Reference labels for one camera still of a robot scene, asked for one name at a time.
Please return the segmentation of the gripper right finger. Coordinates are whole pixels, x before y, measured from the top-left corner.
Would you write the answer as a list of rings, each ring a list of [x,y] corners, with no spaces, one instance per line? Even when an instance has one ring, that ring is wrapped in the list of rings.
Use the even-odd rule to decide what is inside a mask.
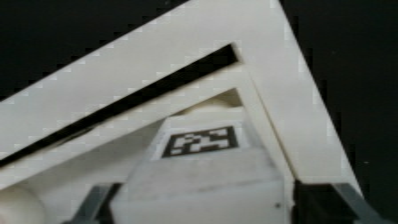
[[[349,183],[296,182],[294,224],[390,224]]]

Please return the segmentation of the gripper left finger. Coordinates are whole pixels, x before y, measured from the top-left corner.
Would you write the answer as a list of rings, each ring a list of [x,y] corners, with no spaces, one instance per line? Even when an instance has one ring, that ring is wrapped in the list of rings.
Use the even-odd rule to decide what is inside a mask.
[[[120,183],[102,183],[93,186],[75,216],[63,224],[116,224],[111,202],[120,188]]]

